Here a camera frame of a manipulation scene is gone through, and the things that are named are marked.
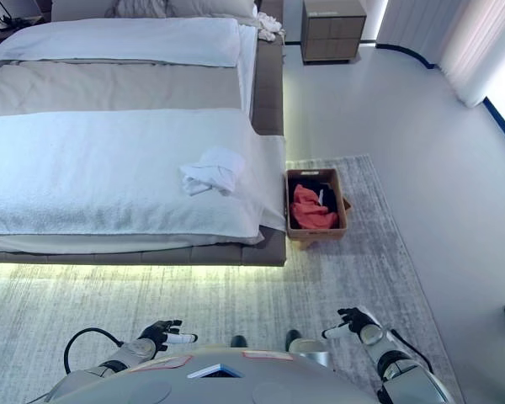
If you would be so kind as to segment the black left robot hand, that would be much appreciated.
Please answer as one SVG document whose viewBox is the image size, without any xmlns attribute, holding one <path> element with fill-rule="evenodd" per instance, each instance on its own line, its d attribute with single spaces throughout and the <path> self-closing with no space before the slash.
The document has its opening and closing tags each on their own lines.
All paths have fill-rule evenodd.
<svg viewBox="0 0 505 404">
<path fill-rule="evenodd" d="M 181 333 L 181 320 L 157 321 L 145 328 L 139 339 L 149 339 L 156 347 L 157 352 L 167 350 L 169 344 L 196 343 L 198 336 L 193 333 Z"/>
</svg>

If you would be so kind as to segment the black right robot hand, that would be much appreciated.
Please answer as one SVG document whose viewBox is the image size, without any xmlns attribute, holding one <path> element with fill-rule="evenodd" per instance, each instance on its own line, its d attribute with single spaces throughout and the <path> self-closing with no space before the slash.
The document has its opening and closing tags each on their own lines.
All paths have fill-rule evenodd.
<svg viewBox="0 0 505 404">
<path fill-rule="evenodd" d="M 367 326 L 380 327 L 380 324 L 367 311 L 361 311 L 357 307 L 338 309 L 338 315 L 341 318 L 341 323 L 323 330 L 322 337 L 324 339 L 340 338 L 344 331 L 350 331 L 359 336 Z"/>
</svg>

